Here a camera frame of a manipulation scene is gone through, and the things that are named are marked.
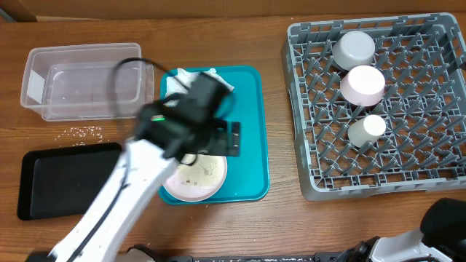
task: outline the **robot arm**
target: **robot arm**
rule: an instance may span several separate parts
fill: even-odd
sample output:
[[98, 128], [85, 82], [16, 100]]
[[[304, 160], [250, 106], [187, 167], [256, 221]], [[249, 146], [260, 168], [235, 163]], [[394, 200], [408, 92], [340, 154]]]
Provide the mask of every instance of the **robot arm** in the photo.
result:
[[[134, 60], [153, 63], [143, 58], [123, 60], [115, 67], [110, 86], [119, 67]], [[74, 229], [40, 261], [114, 261], [139, 215], [185, 154], [237, 156], [240, 123], [216, 118], [221, 101], [230, 92], [212, 76], [200, 74], [187, 94], [145, 105], [138, 114], [134, 138], [126, 142], [94, 202]], [[170, 100], [177, 100], [177, 105], [165, 106]]]
[[[126, 152], [120, 156], [99, 195], [74, 229], [53, 248], [50, 256], [57, 262], [66, 262], [73, 257], [76, 262], [114, 261], [119, 246], [138, 217], [178, 166], [174, 158], [163, 158], [163, 153], [160, 147], [147, 140], [127, 142]], [[118, 200], [87, 244], [79, 248], [118, 194], [125, 172], [127, 178]]]
[[341, 261], [466, 261], [466, 202], [440, 199], [425, 213], [419, 228], [360, 242], [335, 262]]

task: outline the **teal tray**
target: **teal tray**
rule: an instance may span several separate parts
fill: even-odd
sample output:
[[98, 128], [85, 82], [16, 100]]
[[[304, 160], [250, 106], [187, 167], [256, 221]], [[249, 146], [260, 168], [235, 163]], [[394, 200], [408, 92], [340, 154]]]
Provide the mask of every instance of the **teal tray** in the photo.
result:
[[[188, 72], [210, 68], [185, 68]], [[228, 172], [223, 186], [210, 198], [195, 203], [183, 202], [171, 196], [163, 187], [160, 197], [170, 205], [210, 204], [255, 201], [265, 197], [270, 187], [269, 155], [265, 127], [264, 100], [259, 72], [248, 65], [216, 67], [217, 74], [234, 86], [235, 104], [228, 121], [241, 123], [240, 155], [226, 158]], [[167, 74], [160, 82], [160, 97], [167, 92]], [[228, 108], [226, 98], [220, 114]]]

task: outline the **white cup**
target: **white cup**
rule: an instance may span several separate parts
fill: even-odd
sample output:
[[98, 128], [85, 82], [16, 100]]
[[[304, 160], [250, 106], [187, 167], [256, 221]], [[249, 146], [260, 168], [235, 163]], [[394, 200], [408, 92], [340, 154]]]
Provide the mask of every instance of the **white cup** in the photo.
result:
[[349, 126], [348, 138], [353, 145], [361, 147], [367, 141], [375, 143], [385, 133], [386, 129], [387, 124], [383, 118], [370, 115]]

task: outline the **dish rack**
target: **dish rack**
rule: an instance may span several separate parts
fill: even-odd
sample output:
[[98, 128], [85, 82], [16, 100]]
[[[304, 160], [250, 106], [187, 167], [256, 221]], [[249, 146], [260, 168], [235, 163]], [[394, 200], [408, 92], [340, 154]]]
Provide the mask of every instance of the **dish rack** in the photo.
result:
[[[347, 32], [374, 40], [382, 101], [354, 106], [332, 47]], [[466, 188], [465, 42], [448, 13], [296, 23], [282, 48], [301, 192], [308, 200]], [[387, 130], [360, 148], [348, 127], [369, 114]]]

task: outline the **black plastic tray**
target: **black plastic tray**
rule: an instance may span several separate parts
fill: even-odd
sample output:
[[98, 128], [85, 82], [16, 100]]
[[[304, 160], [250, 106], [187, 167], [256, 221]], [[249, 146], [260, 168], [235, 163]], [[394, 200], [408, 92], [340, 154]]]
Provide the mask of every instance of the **black plastic tray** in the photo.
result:
[[28, 152], [21, 167], [17, 216], [27, 221], [86, 212], [122, 148], [102, 143]]

